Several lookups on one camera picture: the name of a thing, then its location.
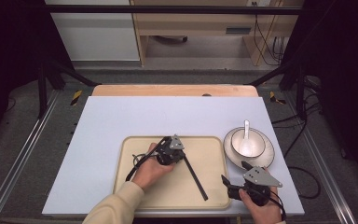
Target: beige sleeve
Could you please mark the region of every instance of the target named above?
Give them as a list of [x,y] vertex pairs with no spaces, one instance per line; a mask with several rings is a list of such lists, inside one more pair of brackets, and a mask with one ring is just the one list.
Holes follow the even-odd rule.
[[132,223],[135,209],[144,195],[139,186],[125,182],[116,194],[107,196],[95,205],[83,223]]

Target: human hand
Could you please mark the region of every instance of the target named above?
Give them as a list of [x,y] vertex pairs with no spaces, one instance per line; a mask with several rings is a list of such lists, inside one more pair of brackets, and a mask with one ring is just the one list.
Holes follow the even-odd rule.
[[[277,188],[270,187],[270,190],[271,190],[271,198],[278,202],[279,199],[277,197],[278,195]],[[278,207],[276,203],[273,203],[272,201],[268,201],[268,203],[265,204],[264,206],[258,206],[252,201],[251,197],[244,189],[240,189],[240,197],[242,199],[243,204],[245,204],[245,206],[251,212],[255,224],[272,224],[282,221],[281,208]]]
[[[156,143],[150,144],[147,152],[153,150],[156,145]],[[146,190],[162,176],[172,171],[173,166],[174,163],[170,165],[161,165],[156,158],[150,157],[138,168],[132,182],[141,187],[141,189]]]

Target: gray floor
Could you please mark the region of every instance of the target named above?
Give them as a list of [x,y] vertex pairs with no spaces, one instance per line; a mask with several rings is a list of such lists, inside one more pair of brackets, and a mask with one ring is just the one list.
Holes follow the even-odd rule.
[[[137,63],[75,63],[78,72],[94,81],[102,83],[220,83],[243,84],[265,75],[274,66],[251,64],[240,37],[190,37],[186,43],[180,40],[152,38],[144,67]],[[67,85],[59,91],[58,101],[43,132],[37,139],[33,151],[15,187],[9,194],[6,204],[0,211],[0,223],[60,223],[61,220],[41,215],[48,190],[54,183],[66,149],[76,129],[82,108],[91,94],[86,87],[67,75]],[[281,77],[275,77],[257,87],[266,102],[271,121],[294,115],[291,104],[294,91],[280,91],[277,87]],[[70,105],[75,91],[83,93],[76,105]],[[286,100],[282,105],[271,102],[270,92],[277,99]],[[0,125],[0,186],[4,182],[12,164],[19,155],[23,144],[36,123],[38,113],[37,85],[31,82],[14,90],[10,102],[14,105],[5,114]],[[318,103],[316,97],[308,99],[308,105]],[[316,107],[309,115],[307,130],[294,144],[286,157],[288,166],[296,166],[311,172],[322,184],[320,171],[310,155],[311,139],[317,150],[328,162],[328,168],[337,186],[358,223],[358,166],[355,161],[344,160],[330,127],[324,119],[321,108]],[[293,119],[274,124],[275,132],[283,152],[289,148],[300,130],[298,120]],[[316,192],[315,181],[308,175],[291,170],[298,192],[310,196]],[[332,196],[326,186],[316,199],[301,198],[306,214],[289,217],[288,223],[350,223],[339,219]],[[62,223],[79,223],[81,218],[66,219]],[[227,222],[235,223],[235,218]],[[248,217],[242,223],[251,223]]]

